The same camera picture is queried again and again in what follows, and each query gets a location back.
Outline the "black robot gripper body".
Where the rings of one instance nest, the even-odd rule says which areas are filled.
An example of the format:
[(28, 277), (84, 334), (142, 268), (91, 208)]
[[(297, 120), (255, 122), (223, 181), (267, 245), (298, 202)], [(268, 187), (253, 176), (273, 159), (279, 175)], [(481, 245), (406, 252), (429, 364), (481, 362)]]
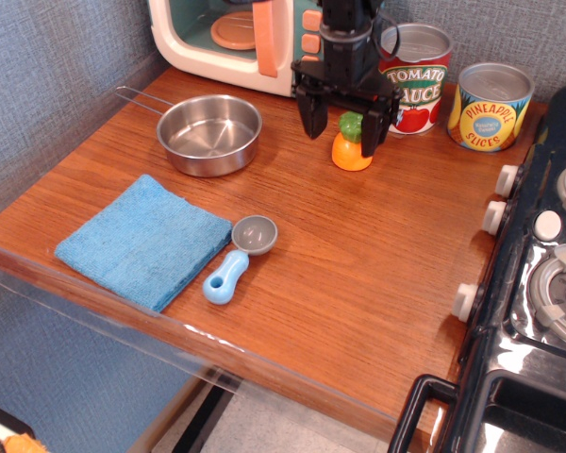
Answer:
[(400, 92), (379, 73), (380, 55), (374, 41), (323, 40), (323, 45), (321, 59), (298, 59), (291, 64), (294, 92), (303, 85), (321, 92), (328, 106), (362, 115), (369, 109), (394, 108), (397, 119)]

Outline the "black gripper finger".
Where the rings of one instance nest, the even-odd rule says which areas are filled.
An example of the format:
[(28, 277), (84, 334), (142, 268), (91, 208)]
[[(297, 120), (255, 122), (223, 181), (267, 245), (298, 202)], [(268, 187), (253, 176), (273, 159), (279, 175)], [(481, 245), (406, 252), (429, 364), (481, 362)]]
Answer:
[(306, 134), (312, 139), (318, 138), (328, 122), (328, 104), (321, 92), (315, 92), (300, 85), (295, 94), (298, 111)]
[(361, 156), (370, 158), (388, 134), (391, 123), (396, 119), (394, 108), (369, 109), (362, 118)]

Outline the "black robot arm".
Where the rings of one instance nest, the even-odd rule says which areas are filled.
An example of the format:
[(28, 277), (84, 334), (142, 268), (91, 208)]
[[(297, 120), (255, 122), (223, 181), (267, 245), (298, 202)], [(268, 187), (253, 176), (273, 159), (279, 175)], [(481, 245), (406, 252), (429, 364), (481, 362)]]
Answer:
[(371, 157), (398, 116), (401, 93), (379, 72), (382, 24), (394, 23), (382, 1), (320, 1), (323, 58), (291, 64), (294, 92), (307, 135), (318, 138), (331, 105), (362, 116), (361, 148)]

